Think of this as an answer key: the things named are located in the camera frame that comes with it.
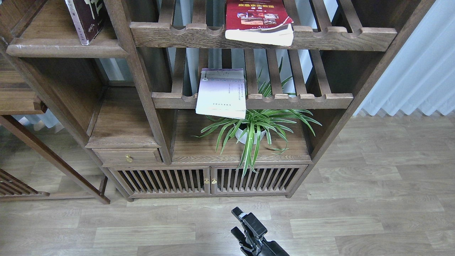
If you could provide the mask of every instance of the red book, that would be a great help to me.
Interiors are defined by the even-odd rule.
[[[282,0],[227,0],[227,39],[290,46],[291,23]]]
[[[89,45],[107,19],[103,0],[65,0],[82,45]]]

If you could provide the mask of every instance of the book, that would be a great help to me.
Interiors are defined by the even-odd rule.
[[[291,46],[291,23],[282,0],[227,0],[226,39]]]
[[[202,69],[196,114],[244,119],[246,111],[243,69]]]
[[[89,45],[107,19],[103,0],[65,0],[82,45]]]

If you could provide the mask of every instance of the red book cover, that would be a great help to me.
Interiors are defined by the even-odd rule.
[[[282,0],[227,0],[227,30],[270,30],[292,19]]]
[[[107,19],[103,0],[65,0],[81,44],[89,45]]]

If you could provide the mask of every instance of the white flower pot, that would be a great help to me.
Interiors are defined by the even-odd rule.
[[[242,135],[243,133],[243,130],[242,129],[237,129],[237,131],[235,132],[235,137],[238,139],[240,137],[240,135]],[[265,135],[265,131],[262,131],[261,132],[261,138],[259,138],[259,141],[261,141],[262,138],[264,138],[264,135]],[[248,133],[245,133],[240,139],[239,139],[239,142],[242,143],[242,144],[245,144],[246,141],[247,141],[247,137],[248,137]],[[254,138],[254,141],[253,141],[253,145],[256,145],[256,142],[257,142],[257,139],[256,137]]]

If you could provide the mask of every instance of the wooden floor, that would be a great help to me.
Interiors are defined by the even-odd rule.
[[[76,190],[0,129],[0,166],[37,190]],[[65,130],[36,133],[100,174]],[[44,181],[51,178],[51,183]],[[240,256],[230,211],[253,212],[292,256],[455,255],[455,118],[352,118],[294,197],[0,202],[1,256]]]

